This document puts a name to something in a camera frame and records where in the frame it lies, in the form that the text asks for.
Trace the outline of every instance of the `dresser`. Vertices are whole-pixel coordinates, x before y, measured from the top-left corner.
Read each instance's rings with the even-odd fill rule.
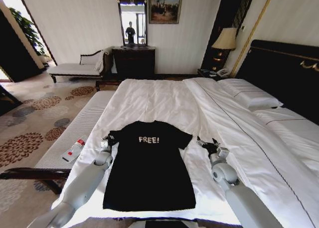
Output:
[[[119,77],[154,78],[155,47],[114,47],[113,56]]]

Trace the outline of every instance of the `black headboard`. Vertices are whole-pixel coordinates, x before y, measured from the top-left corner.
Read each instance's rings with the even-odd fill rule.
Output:
[[[236,78],[319,125],[319,47],[254,40]]]

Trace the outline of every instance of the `telephone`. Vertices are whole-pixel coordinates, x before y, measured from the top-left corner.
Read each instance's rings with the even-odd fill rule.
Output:
[[[227,77],[229,75],[229,72],[227,72],[227,70],[223,68],[219,70],[218,72],[216,72],[216,74],[220,77]]]

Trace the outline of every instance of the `carpet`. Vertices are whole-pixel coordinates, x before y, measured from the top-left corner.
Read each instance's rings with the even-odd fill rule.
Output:
[[[0,116],[0,172],[34,167],[96,92],[94,79],[58,77],[53,83],[46,72],[1,85],[23,104]],[[57,197],[38,181],[0,180],[0,227],[26,227]]]

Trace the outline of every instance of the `lampshade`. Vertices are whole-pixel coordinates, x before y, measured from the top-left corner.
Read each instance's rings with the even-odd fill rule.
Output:
[[[220,36],[213,44],[213,48],[219,49],[234,49],[236,48],[236,31],[235,27],[223,28]]]

